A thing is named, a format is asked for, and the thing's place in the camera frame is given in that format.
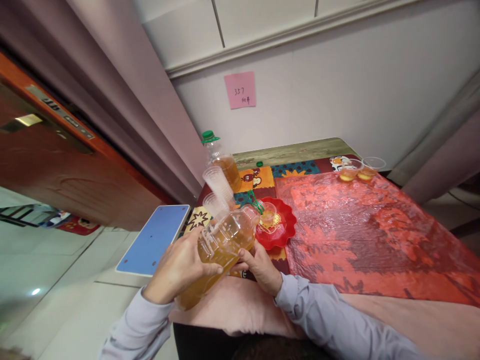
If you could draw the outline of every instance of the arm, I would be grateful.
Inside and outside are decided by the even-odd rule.
[[[155,274],[137,292],[103,345],[101,360],[150,360],[170,337],[169,313],[174,298],[201,277],[219,275],[216,263],[203,263],[198,238],[203,227],[179,238],[161,257]]]
[[[391,326],[348,305],[333,285],[283,275],[275,304],[318,346],[341,359],[423,359]]]
[[[149,302],[143,298],[143,290],[136,293],[121,319],[112,326],[101,349],[101,359],[153,359],[170,337],[168,316],[174,304]]]

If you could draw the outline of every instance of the door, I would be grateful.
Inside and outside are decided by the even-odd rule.
[[[129,231],[173,203],[3,55],[0,62],[1,187]]]

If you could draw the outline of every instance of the red plastic plate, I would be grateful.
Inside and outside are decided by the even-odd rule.
[[[256,226],[255,238],[266,250],[274,247],[284,248],[289,239],[295,235],[297,218],[292,213],[292,208],[282,200],[272,197],[264,197],[261,200],[275,205],[276,216],[272,226],[265,227],[262,223]]]

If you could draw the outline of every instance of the clear plastic cup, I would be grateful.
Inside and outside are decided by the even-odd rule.
[[[358,177],[364,181],[372,180],[387,165],[381,158],[373,156],[365,157],[361,162],[363,168],[359,171]]]
[[[260,222],[265,228],[273,226],[277,208],[271,202],[258,201],[263,206],[263,213],[260,215]]]
[[[343,159],[341,161],[340,179],[344,182],[350,182],[357,177],[358,172],[364,167],[360,160]]]
[[[230,212],[229,206],[225,202],[224,198],[215,195],[213,192],[205,196],[203,199],[203,206],[217,221],[223,219]]]
[[[223,197],[230,209],[235,209],[234,191],[230,187],[224,171],[220,166],[210,166],[203,172],[202,177],[213,193],[218,197]]]

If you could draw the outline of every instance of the sleeve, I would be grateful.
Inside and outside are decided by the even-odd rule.
[[[121,319],[116,322],[101,351],[100,360],[153,359],[170,337],[171,302],[158,305],[145,300],[141,288]]]
[[[333,285],[284,275],[275,305],[318,346],[340,359],[424,359],[391,326],[347,304]]]

